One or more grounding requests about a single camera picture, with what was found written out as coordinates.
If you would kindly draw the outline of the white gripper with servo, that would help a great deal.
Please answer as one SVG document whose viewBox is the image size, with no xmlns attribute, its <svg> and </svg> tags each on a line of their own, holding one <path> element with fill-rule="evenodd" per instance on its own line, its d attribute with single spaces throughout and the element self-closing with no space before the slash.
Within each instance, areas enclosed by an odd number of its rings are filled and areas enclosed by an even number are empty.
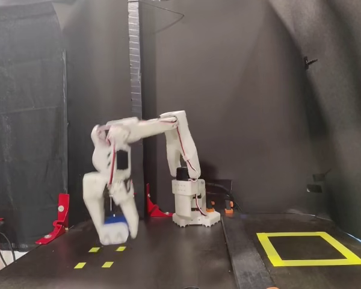
<svg viewBox="0 0 361 289">
<path fill-rule="evenodd" d="M 108 189 L 111 198 L 118 205 L 127 221 L 130 236 L 135 239 L 138 233 L 139 215 L 134 199 L 134 187 L 130 179 L 116 180 L 109 185 L 109 179 L 97 172 L 83 177 L 83 199 L 96 228 L 99 239 L 103 239 L 104 191 Z"/>
</svg>

